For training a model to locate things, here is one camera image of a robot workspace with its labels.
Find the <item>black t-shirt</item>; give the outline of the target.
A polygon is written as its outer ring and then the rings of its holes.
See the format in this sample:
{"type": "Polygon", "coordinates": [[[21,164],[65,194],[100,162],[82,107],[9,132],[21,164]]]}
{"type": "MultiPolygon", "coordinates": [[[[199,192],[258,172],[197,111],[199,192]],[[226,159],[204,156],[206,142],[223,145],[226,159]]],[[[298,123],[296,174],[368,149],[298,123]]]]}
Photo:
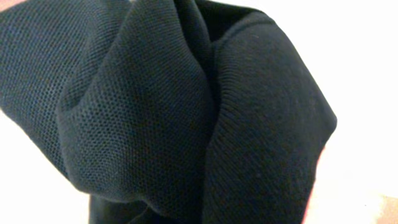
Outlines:
{"type": "Polygon", "coordinates": [[[274,20],[212,1],[3,11],[1,109],[91,223],[301,223],[336,128],[274,20]]]}

